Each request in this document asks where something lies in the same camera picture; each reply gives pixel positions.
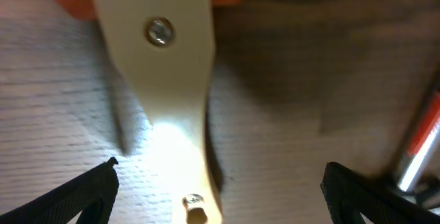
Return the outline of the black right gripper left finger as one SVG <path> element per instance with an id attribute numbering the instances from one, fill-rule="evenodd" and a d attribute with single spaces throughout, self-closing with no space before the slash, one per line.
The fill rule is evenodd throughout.
<path id="1" fill-rule="evenodd" d="M 119 188 L 116 158 L 88 170 L 25 205 L 1 215 L 2 223 L 107 224 Z"/>

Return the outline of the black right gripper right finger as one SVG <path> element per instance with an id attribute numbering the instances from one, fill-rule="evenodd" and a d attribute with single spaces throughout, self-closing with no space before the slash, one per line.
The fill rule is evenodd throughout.
<path id="1" fill-rule="evenodd" d="M 327 163 L 320 185 L 334 224 L 439 224 L 439 216 L 337 162 Z"/>

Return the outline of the small black-handled hammer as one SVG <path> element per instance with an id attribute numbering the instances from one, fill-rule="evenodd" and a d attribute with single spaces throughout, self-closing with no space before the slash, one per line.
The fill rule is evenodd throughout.
<path id="1" fill-rule="evenodd" d="M 404 136 L 393 173 L 397 189 L 410 192 L 439 143 L 439 77 L 431 80 Z"/>

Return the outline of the red scraper wooden handle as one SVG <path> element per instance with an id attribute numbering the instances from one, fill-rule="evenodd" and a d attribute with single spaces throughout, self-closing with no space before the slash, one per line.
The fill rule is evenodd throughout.
<path id="1" fill-rule="evenodd" d="M 115 68 L 162 145 L 173 223 L 221 223 L 208 165 L 206 111 L 215 36 L 212 7 L 240 0 L 54 0 L 99 22 Z"/>

